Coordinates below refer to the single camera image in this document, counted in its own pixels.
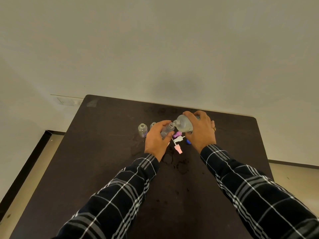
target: purple cap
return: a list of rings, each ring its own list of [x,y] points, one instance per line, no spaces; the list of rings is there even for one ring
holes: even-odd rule
[[[173,138],[177,138],[177,137],[179,137],[179,136],[181,136],[181,132],[180,132],[180,131],[178,131],[177,133],[175,133],[175,134],[173,135]]]

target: right arm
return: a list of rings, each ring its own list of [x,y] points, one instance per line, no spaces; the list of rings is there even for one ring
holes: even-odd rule
[[[319,238],[317,216],[264,173],[231,158],[216,145],[214,121],[203,111],[194,114],[200,116],[199,121],[184,112],[194,129],[185,136],[253,238]]]

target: black baseboard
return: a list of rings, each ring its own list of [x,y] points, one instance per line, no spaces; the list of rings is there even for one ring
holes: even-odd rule
[[[285,161],[278,161],[278,160],[271,160],[271,159],[268,159],[268,162],[296,166],[296,167],[302,167],[302,168],[309,168],[309,169],[319,169],[319,166],[317,166],[317,165],[310,165],[310,164],[303,164],[303,163],[285,162]]]
[[[2,218],[6,214],[7,210],[9,209],[12,201],[14,200],[16,195],[18,194],[21,186],[23,185],[24,181],[28,177],[31,169],[33,168],[35,162],[38,160],[40,154],[42,153],[44,147],[46,146],[46,144],[49,141],[52,134],[64,135],[65,132],[58,132],[58,131],[52,131],[52,130],[46,130],[44,132],[44,134],[42,135],[38,144],[33,149],[28,160],[23,165],[18,176],[16,177],[16,179],[12,183],[10,189],[7,191],[7,193],[3,197],[2,201],[0,202],[0,221],[2,220]]]

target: hand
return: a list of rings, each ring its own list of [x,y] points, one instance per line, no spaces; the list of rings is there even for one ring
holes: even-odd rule
[[[174,134],[174,132],[170,132],[164,139],[160,136],[162,129],[170,122],[169,120],[157,122],[146,135],[144,152],[154,155],[158,161],[161,161],[164,156],[166,148]]]
[[[193,147],[201,153],[202,149],[209,144],[216,144],[215,122],[211,121],[206,112],[197,111],[194,114],[186,111],[183,113],[193,125],[193,133],[186,132],[185,137],[192,143]]]

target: brown table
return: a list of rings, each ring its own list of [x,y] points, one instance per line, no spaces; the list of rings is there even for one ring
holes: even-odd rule
[[[185,110],[86,96],[11,238],[56,235],[93,193],[143,153],[140,123],[175,120]],[[206,112],[215,121],[217,143],[272,178],[256,119]],[[185,141],[180,145],[182,154],[169,145],[128,238],[250,238],[195,149]]]

